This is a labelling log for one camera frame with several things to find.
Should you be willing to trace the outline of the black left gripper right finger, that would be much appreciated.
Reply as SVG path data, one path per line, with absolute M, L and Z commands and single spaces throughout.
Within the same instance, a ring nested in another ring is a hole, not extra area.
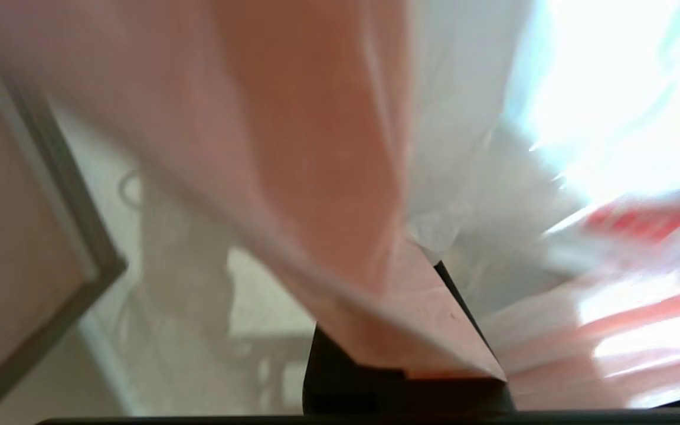
M 440 261 L 434 269 L 446 287 L 458 302 L 472 325 L 474 325 L 481 342 L 486 339 L 474 315 L 462 299 L 445 264 Z M 427 390 L 432 390 L 437 396 L 443 397 L 440 402 L 448 411 L 469 412 L 472 414 L 510 413 L 515 411 L 512 396 L 508 391 L 507 384 L 494 378 L 438 378 L 416 381 L 416 385 Z

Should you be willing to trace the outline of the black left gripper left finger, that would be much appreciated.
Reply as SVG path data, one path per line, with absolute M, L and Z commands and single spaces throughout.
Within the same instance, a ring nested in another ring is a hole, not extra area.
M 378 414 L 400 370 L 359 365 L 316 326 L 304 376 L 305 414 Z

